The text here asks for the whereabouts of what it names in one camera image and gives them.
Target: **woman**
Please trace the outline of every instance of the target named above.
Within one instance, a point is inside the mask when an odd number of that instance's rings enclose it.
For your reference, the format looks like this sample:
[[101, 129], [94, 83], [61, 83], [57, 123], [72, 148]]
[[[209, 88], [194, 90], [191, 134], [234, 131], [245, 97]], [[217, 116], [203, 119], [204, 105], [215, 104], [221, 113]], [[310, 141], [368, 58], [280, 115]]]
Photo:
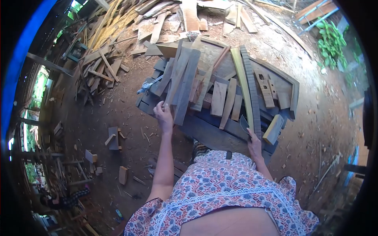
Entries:
[[127, 222], [125, 236], [136, 235], [306, 235], [319, 219], [295, 200], [296, 183], [273, 181], [261, 155], [261, 141], [250, 130], [251, 158], [205, 151], [173, 186], [173, 120], [159, 102], [155, 117], [162, 129], [151, 194]]

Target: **wooden beam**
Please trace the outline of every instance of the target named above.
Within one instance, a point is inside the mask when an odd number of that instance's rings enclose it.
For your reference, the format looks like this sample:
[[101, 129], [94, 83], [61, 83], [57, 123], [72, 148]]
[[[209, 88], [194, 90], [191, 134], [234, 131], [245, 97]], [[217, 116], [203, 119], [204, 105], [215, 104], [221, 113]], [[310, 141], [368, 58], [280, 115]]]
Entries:
[[219, 128], [222, 130], [225, 128], [228, 117], [231, 114], [232, 107], [234, 106], [236, 95], [236, 79], [231, 78], [230, 84], [228, 85], [227, 99], [225, 103], [225, 108], [223, 110], [222, 120], [220, 121]]
[[109, 4], [107, 2], [105, 2], [105, 0], [95, 0], [95, 2], [97, 2], [99, 6], [104, 8], [105, 11], [108, 11], [109, 8], [110, 8]]
[[105, 55], [102, 53], [101, 50], [99, 50], [99, 53], [100, 53], [102, 59], [104, 60], [105, 65], [107, 66], [107, 68], [109, 69], [110, 73], [112, 74], [113, 78], [114, 78], [117, 82], [119, 82], [119, 79], [118, 79], [118, 77], [117, 77], [117, 72], [114, 72], [114, 70], [113, 70], [112, 67], [110, 66], [108, 60], [106, 59]]
[[66, 68], [63, 68], [61, 66], [58, 66], [48, 60], [45, 60], [37, 55], [34, 55], [34, 54], [31, 54], [31, 53], [27, 53], [26, 54], [27, 57], [29, 57], [30, 59], [32, 59], [33, 61], [35, 61], [36, 63], [38, 64], [41, 64], [41, 65], [44, 65], [45, 67], [47, 67], [48, 69], [52, 69], [52, 70], [55, 70], [55, 71], [58, 71], [58, 72], [61, 72], [61, 73], [65, 73], [69, 76], [73, 76], [73, 71], [72, 70], [69, 70], [69, 69], [66, 69]]
[[270, 145], [274, 145], [277, 141], [278, 135], [281, 130], [281, 126], [284, 123], [284, 119], [280, 114], [274, 116], [272, 122], [270, 123], [268, 129], [262, 138]]
[[240, 109], [242, 108], [243, 96], [235, 95], [234, 108], [232, 109], [231, 119], [238, 121]]
[[178, 97], [178, 104], [175, 111], [173, 123], [176, 125], [183, 125], [186, 110], [189, 105], [189, 95], [192, 90], [193, 80], [197, 71], [198, 61], [201, 52], [195, 49], [191, 50], [189, 61], [187, 63], [183, 84], [181, 86], [180, 96]]
[[251, 103], [251, 97], [249, 95], [249, 89], [247, 84], [247, 77], [245, 75], [244, 66], [242, 62], [242, 57], [240, 55], [239, 48], [231, 48], [231, 55], [232, 59], [235, 63], [236, 73], [239, 78], [239, 83], [242, 88], [243, 98], [244, 98], [244, 104], [245, 109], [247, 113], [247, 119], [249, 128], [253, 129], [253, 113], [252, 113], [252, 103]]

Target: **wooden block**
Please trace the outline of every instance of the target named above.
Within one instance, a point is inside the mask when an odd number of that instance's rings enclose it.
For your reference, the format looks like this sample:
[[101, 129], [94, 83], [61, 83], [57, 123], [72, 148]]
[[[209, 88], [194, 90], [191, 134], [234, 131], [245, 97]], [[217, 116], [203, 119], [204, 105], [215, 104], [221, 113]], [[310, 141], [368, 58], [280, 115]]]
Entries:
[[237, 3], [237, 16], [236, 16], [236, 28], [241, 29], [241, 17], [242, 17], [242, 5]]
[[277, 97], [281, 110], [290, 107], [290, 97], [286, 92], [277, 91]]
[[279, 114], [275, 115], [262, 138], [270, 145], [275, 144], [283, 123], [283, 117]]
[[258, 84], [260, 85], [260, 89], [265, 101], [266, 108], [273, 108], [275, 107], [272, 93], [269, 88], [268, 83], [268, 76], [266, 74], [263, 74], [260, 70], [253, 70], [255, 79], [257, 80]]
[[269, 85], [270, 92], [272, 94], [273, 99], [278, 99], [276, 87], [274, 86], [273, 80], [268, 79], [268, 85]]
[[182, 125], [184, 122], [186, 110], [189, 105], [189, 96], [192, 90], [193, 80], [196, 74], [198, 61], [200, 59], [201, 52], [199, 50], [191, 49], [189, 55], [189, 61], [187, 63], [185, 75], [183, 77], [183, 84], [178, 98], [178, 104], [175, 111], [174, 124]]
[[115, 137], [116, 137], [115, 134], [110, 135], [110, 137], [105, 141], [105, 146], [107, 146], [107, 145], [109, 144], [109, 142], [110, 142], [113, 138], [115, 138]]
[[235, 95], [234, 108], [232, 109], [231, 119], [238, 121], [240, 115], [240, 109], [242, 108], [243, 96]]
[[236, 79], [230, 79], [230, 85], [228, 86], [227, 99], [225, 103], [225, 108], [223, 110], [222, 120], [220, 121], [219, 128], [223, 130], [225, 128], [228, 117], [231, 114], [232, 107], [234, 106], [236, 93]]
[[123, 166], [119, 167], [119, 177], [118, 177], [118, 180], [123, 185], [126, 184], [127, 171], [128, 171], [128, 169], [126, 167], [123, 167]]
[[227, 85], [223, 83], [214, 82], [214, 91], [211, 99], [210, 114], [213, 116], [222, 117], [223, 108], [226, 100]]
[[202, 107], [205, 109], [210, 109], [211, 100], [212, 100], [212, 94], [206, 93], [205, 97], [203, 98]]

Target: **dirt ground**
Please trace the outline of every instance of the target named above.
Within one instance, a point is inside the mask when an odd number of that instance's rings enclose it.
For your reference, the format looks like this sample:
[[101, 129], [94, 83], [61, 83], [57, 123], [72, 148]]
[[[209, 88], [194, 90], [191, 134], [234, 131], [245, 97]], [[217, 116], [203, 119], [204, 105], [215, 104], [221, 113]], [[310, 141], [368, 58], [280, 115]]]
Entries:
[[[272, 8], [261, 7], [279, 18], [296, 33], [300, 32], [292, 23], [291, 15], [273, 11]], [[363, 148], [362, 131], [359, 129], [362, 128], [362, 112], [356, 111], [355, 119], [349, 119], [348, 105], [352, 102], [352, 98], [342, 91], [345, 85], [340, 72], [327, 69], [328, 74], [322, 75], [316, 64], [319, 57], [317, 53], [314, 54], [315, 58], [310, 59], [301, 46], [277, 25], [272, 23], [268, 26], [248, 7], [245, 9], [252, 16], [259, 31], [257, 34], [248, 34], [242, 26], [242, 30], [235, 29], [227, 38], [224, 38], [222, 24], [209, 26], [208, 33], [210, 37], [233, 46], [246, 45], [251, 56], [273, 64], [300, 82], [297, 118], [294, 122], [288, 121], [285, 129], [282, 130], [279, 145], [271, 158], [268, 169], [277, 180], [284, 176], [292, 176], [297, 182], [297, 199], [301, 206], [317, 214], [327, 205], [333, 188], [338, 182], [335, 175], [338, 170], [341, 170], [348, 156], [353, 154], [354, 146], [359, 144], [360, 152], [366, 152]], [[209, 23], [222, 20], [223, 14], [209, 12]], [[132, 27], [129, 27], [118, 40], [135, 34], [136, 32], [132, 32]], [[318, 51], [314, 43], [316, 40], [309, 34], [304, 34], [301, 38], [314, 52]], [[130, 47], [127, 43], [118, 45], [118, 48], [125, 50], [126, 57], [137, 47], [140, 45]], [[138, 98], [136, 91], [140, 89], [146, 77], [152, 75], [153, 66], [157, 60], [157, 56], [149, 60], [146, 60], [144, 56], [127, 57], [125, 65], [131, 70], [128, 73], [119, 70], [118, 76], [121, 82], [113, 89], [106, 89], [104, 94], [95, 96], [94, 106], [89, 104], [83, 106], [82, 98], [75, 101], [75, 81], [67, 79], [61, 85], [61, 88], [66, 88], [65, 95], [62, 106], [56, 107], [55, 115], [57, 122], [61, 120], [64, 125], [67, 157], [72, 160], [81, 160], [84, 158], [85, 149], [92, 150], [92, 153], [98, 155], [98, 166], [102, 165], [104, 169], [101, 176], [93, 176], [91, 194], [93, 201], [104, 207], [102, 220], [92, 223], [103, 235], [111, 231], [108, 226], [118, 225], [113, 219], [117, 217], [116, 209], [119, 209], [124, 218], [128, 219], [145, 202], [150, 193], [152, 178], [144, 166], [148, 165], [150, 157], [159, 152], [160, 130], [156, 120], [141, 112], [135, 106], [135, 102]], [[110, 151], [104, 145], [108, 138], [107, 129], [113, 126], [120, 127], [124, 136], [127, 137], [119, 139], [122, 151]], [[151, 145], [147, 139], [143, 138], [141, 128], [149, 137]], [[77, 145], [77, 151], [73, 148], [74, 144]], [[174, 131], [172, 146], [174, 158], [188, 164], [192, 144], [178, 130]], [[331, 164], [333, 156], [339, 151], [343, 154], [340, 164], [333, 168], [318, 191], [309, 199], [313, 187]], [[324, 161], [320, 171], [319, 157], [322, 162]], [[359, 164], [361, 162], [364, 162], [364, 158], [360, 156]], [[88, 161], [84, 163], [89, 172]], [[129, 179], [124, 186], [118, 181], [120, 165], [130, 169]], [[146, 186], [134, 181], [133, 175], [143, 180]]]

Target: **green plant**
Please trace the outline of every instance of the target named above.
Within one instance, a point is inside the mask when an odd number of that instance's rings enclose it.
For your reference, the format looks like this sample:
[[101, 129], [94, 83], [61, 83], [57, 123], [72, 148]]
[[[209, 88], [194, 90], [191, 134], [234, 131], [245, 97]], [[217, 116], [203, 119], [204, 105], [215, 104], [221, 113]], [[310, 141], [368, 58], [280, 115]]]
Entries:
[[342, 48], [347, 45], [342, 34], [336, 28], [335, 24], [331, 21], [328, 24], [326, 21], [319, 22], [316, 26], [320, 29], [319, 33], [322, 39], [318, 40], [318, 47], [324, 57], [325, 66], [334, 69], [336, 61], [339, 59], [344, 68], [348, 66], [347, 60], [344, 57]]

